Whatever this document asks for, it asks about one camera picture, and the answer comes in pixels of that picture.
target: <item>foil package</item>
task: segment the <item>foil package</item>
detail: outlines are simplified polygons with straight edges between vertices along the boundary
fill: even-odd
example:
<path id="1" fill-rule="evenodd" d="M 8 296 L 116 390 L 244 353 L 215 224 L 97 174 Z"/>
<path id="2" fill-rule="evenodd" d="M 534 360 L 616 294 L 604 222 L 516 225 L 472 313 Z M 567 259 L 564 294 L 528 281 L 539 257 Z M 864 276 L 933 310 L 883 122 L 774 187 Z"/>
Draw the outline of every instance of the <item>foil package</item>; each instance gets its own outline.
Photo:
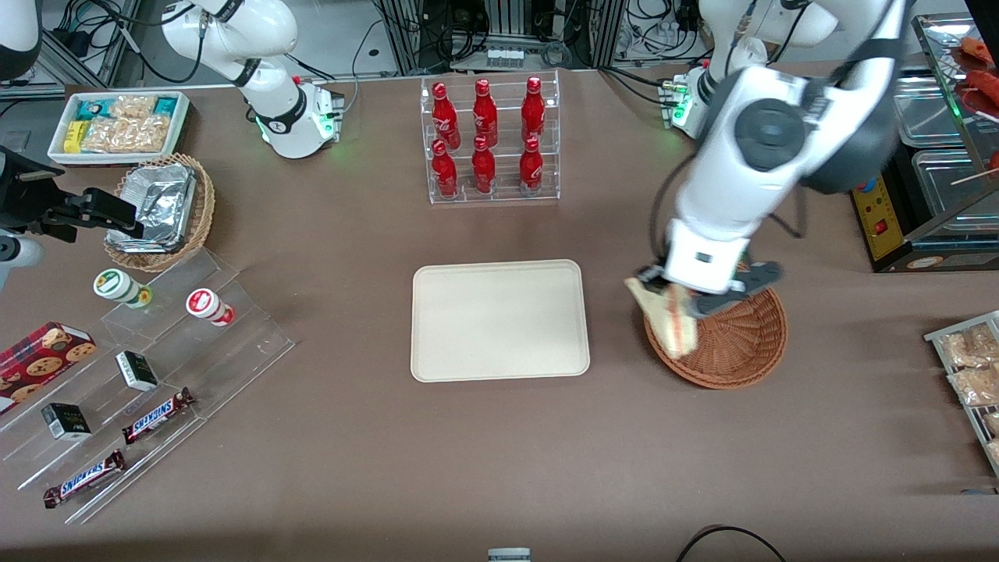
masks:
<path id="1" fill-rule="evenodd" d="M 132 170 L 125 177 L 120 197 L 135 205 L 136 220 L 145 227 L 143 237 L 130 238 L 111 230 L 105 241 L 128 254 L 169 254 L 180 250 L 197 183 L 197 173 L 183 164 Z"/>

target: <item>acrylic bottle rack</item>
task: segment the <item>acrylic bottle rack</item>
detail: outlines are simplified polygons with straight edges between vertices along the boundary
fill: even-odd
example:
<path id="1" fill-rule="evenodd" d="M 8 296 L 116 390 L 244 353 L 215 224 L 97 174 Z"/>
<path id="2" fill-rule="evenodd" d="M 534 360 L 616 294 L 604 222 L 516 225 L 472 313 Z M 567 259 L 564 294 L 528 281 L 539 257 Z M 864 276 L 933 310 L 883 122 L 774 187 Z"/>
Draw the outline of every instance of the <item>acrylic bottle rack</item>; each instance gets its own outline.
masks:
<path id="1" fill-rule="evenodd" d="M 520 105 L 526 93 L 527 78 L 541 79 L 541 98 L 544 100 L 544 132 L 538 138 L 538 152 L 544 162 L 541 168 L 541 187 L 537 195 L 525 197 L 520 193 L 520 155 L 523 154 L 523 139 L 520 136 Z M 487 78 L 490 90 L 497 103 L 499 114 L 499 143 L 493 147 L 497 162 L 497 185 L 493 194 L 483 195 L 476 189 L 472 170 L 473 140 L 476 126 L 472 108 L 476 103 L 476 78 Z M 434 129 L 434 96 L 431 86 L 443 82 L 448 87 L 448 97 L 458 111 L 458 129 L 462 134 L 462 145 L 451 153 L 458 167 L 458 197 L 441 197 L 431 160 L 434 157 L 431 143 L 437 138 Z M 421 83 L 420 117 L 424 129 L 424 158 L 427 161 L 427 185 L 431 203 L 461 204 L 517 202 L 558 199 L 561 193 L 558 155 L 561 149 L 559 138 L 558 109 L 561 103 L 556 72 L 511 72 L 483 74 L 476 77 L 465 75 L 437 76 L 424 78 Z"/>
<path id="2" fill-rule="evenodd" d="M 36 496 L 38 509 L 44 509 L 45 490 L 121 449 L 125 472 L 51 510 L 67 524 L 86 522 L 288 353 L 295 343 L 253 302 L 236 276 L 230 266 L 200 249 L 149 283 L 149 306 L 133 310 L 119 305 L 88 329 L 98 345 L 89 362 L 0 418 L 4 484 Z M 185 299 L 199 287 L 218 293 L 235 309 L 236 319 L 217 327 L 188 314 Z M 125 385 L 115 356 L 126 349 L 149 360 L 160 381 L 156 390 L 139 392 Z M 122 428 L 185 386 L 197 402 L 126 446 Z M 53 439 L 40 412 L 49 402 L 78 405 L 93 434 L 80 442 Z"/>

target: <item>red bottle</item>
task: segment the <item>red bottle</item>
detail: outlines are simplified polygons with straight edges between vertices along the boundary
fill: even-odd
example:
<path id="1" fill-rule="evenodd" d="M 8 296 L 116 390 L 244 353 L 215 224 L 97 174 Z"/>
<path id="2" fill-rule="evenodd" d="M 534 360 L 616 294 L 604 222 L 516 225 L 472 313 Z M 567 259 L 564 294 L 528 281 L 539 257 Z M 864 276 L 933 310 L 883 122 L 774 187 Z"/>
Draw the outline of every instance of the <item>red bottle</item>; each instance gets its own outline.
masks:
<path id="1" fill-rule="evenodd" d="M 462 134 L 458 132 L 458 112 L 448 99 L 448 88 L 438 82 L 431 90 L 434 92 L 434 128 L 447 143 L 448 150 L 458 150 L 462 146 Z"/>
<path id="2" fill-rule="evenodd" d="M 520 155 L 520 193 L 533 197 L 541 190 L 541 166 L 544 162 L 537 152 L 537 137 L 530 137 L 523 143 Z"/>
<path id="3" fill-rule="evenodd" d="M 448 154 L 448 146 L 443 140 L 434 139 L 431 148 L 434 150 L 431 167 L 434 168 L 434 180 L 441 191 L 441 197 L 454 199 L 458 197 L 458 168 L 455 167 L 455 160 Z"/>
<path id="4" fill-rule="evenodd" d="M 476 135 L 476 153 L 472 155 L 472 169 L 476 171 L 476 189 L 490 195 L 497 185 L 497 161 L 490 151 L 486 135 Z"/>
<path id="5" fill-rule="evenodd" d="M 490 81 L 476 80 L 476 105 L 472 108 L 476 119 L 476 134 L 486 135 L 490 148 L 500 142 L 500 122 L 497 117 L 497 102 L 490 94 Z"/>
<path id="6" fill-rule="evenodd" d="M 541 99 L 541 79 L 536 76 L 527 78 L 527 95 L 520 106 L 520 120 L 523 142 L 530 137 L 540 138 L 544 132 L 544 100 Z"/>

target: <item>wicker basket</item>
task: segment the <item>wicker basket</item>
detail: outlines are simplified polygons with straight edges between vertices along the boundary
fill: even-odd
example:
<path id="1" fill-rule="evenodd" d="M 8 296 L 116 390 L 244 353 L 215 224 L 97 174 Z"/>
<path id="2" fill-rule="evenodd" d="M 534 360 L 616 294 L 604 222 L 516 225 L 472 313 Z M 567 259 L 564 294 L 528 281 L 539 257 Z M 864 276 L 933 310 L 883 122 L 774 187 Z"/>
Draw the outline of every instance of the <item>wicker basket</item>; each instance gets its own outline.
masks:
<path id="1" fill-rule="evenodd" d="M 787 318 L 773 289 L 697 321 L 697 349 L 670 359 L 645 318 L 656 355 L 677 375 L 707 388 L 741 388 L 759 382 L 780 363 Z"/>
<path id="2" fill-rule="evenodd" d="M 159 273 L 178 262 L 193 250 L 205 245 L 208 231 L 212 228 L 212 213 L 215 212 L 215 187 L 212 178 L 208 177 L 205 168 L 197 160 L 185 154 L 171 154 L 144 162 L 141 167 L 166 166 L 168 164 L 184 164 L 198 174 L 198 183 L 194 190 L 194 201 L 191 203 L 191 218 L 188 220 L 187 236 L 184 246 L 172 254 L 126 254 L 119 252 L 107 242 L 104 249 L 115 263 L 122 267 L 139 269 L 148 273 Z M 115 195 L 121 195 L 125 187 L 125 178 L 118 182 Z"/>

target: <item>tabletop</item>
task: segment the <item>tabletop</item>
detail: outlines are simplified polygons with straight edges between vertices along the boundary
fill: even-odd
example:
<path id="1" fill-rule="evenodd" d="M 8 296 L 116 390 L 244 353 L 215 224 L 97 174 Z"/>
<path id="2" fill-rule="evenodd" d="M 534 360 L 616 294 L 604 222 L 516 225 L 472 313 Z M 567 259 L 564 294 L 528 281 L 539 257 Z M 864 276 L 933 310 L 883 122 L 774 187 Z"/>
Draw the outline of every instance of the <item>tabletop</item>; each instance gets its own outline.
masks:
<path id="1" fill-rule="evenodd" d="M 766 222 L 752 243 L 785 269 L 782 363 L 743 390 L 693 386 L 655 357 L 622 283 L 692 144 L 603 75 L 559 75 L 561 199 L 502 208 L 428 202 L 419 79 L 364 82 L 343 140 L 300 161 L 262 142 L 236 89 L 188 90 L 185 150 L 217 193 L 207 245 L 299 345 L 85 525 L 0 476 L 0 557 L 663 560 L 726 523 L 791 560 L 997 559 L 999 499 L 957 495 L 994 480 L 922 334 L 999 309 L 999 274 L 874 275 L 849 198 L 808 193 L 806 238 Z M 110 309 L 90 289 L 111 265 L 102 236 L 43 240 L 45 261 L 11 274 L 0 346 Z M 560 258 L 582 271 L 585 374 L 411 376 L 418 269 Z M 688 560 L 767 556 L 715 536 Z"/>

